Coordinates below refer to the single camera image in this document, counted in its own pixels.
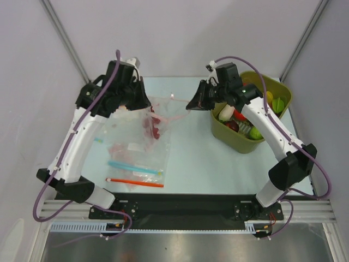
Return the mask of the white toy egg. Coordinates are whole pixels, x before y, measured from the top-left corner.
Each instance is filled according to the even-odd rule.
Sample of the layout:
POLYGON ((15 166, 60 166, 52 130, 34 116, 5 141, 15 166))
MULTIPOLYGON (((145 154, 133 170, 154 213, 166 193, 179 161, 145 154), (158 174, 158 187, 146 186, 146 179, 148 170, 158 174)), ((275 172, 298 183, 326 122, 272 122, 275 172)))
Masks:
POLYGON ((228 104, 226 104, 223 109, 220 111, 219 115, 218 115, 218 120, 221 122, 227 122, 231 119, 231 117, 233 116, 233 113, 235 111, 235 107, 234 106, 230 106, 228 104))

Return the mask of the red toy lobster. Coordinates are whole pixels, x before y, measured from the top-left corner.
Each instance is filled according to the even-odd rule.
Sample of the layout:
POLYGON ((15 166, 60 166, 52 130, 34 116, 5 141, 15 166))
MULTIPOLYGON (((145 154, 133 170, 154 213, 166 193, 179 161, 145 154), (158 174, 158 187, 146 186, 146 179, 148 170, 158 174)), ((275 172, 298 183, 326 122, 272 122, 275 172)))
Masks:
POLYGON ((160 138, 161 119, 155 114, 152 106, 148 107, 141 116, 141 127, 144 139, 153 143, 160 138))

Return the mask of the red toy tomato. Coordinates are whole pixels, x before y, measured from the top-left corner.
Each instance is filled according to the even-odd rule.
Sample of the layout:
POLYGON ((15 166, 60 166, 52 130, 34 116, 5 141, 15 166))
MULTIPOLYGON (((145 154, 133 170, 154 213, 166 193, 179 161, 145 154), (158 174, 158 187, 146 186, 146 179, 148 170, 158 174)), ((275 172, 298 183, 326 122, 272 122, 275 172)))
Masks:
POLYGON ((235 110, 233 115, 234 115, 234 118, 237 119, 238 121, 244 122, 247 120, 247 118, 242 113, 240 113, 238 110, 235 110))

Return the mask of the clear red-zipper bag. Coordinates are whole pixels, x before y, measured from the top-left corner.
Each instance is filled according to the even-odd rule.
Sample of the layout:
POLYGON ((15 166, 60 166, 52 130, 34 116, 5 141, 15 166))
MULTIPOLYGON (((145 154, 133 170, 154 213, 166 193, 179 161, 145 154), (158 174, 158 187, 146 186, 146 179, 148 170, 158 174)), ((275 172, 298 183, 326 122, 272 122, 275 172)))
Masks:
POLYGON ((106 127, 109 153, 149 152, 179 120, 186 117, 188 101, 172 93, 167 97, 150 97, 151 105, 130 111, 121 106, 111 116, 106 127))

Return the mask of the dark red toy peach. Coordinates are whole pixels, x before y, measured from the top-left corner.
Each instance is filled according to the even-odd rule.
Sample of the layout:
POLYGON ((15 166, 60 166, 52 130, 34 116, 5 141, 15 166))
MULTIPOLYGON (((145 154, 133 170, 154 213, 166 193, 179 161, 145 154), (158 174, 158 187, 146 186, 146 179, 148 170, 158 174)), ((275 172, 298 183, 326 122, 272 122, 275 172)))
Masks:
POLYGON ((239 125, 234 120, 226 122, 225 126, 229 127, 230 129, 234 130, 235 132, 239 132, 239 125))

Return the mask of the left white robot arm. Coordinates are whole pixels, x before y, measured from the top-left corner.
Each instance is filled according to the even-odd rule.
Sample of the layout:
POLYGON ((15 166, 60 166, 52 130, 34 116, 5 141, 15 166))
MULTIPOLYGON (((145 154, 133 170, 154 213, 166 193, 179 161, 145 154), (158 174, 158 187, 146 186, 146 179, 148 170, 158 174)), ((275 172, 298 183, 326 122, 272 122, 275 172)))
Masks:
POLYGON ((68 200, 97 205, 107 218, 119 215, 119 203, 112 193, 82 177, 81 171, 96 134, 120 106, 129 111, 150 107, 139 64, 136 57, 110 61, 105 75, 81 88, 70 131, 56 159, 37 172, 39 180, 68 200))

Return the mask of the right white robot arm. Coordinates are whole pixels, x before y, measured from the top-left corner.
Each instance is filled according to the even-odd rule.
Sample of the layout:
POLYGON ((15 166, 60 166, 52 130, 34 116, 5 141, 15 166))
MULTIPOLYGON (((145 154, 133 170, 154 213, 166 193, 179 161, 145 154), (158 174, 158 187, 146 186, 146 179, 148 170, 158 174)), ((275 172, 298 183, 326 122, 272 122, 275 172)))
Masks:
POLYGON ((209 78, 200 81, 186 109, 209 111, 222 102, 233 106, 257 128, 271 147, 278 162, 269 170, 269 180, 256 194, 257 202, 251 206, 252 214, 264 219, 271 213, 271 205, 310 175, 316 147, 305 145, 281 123, 264 99, 266 91, 260 91, 255 84, 244 85, 234 63, 217 65, 211 61, 207 69, 209 78))

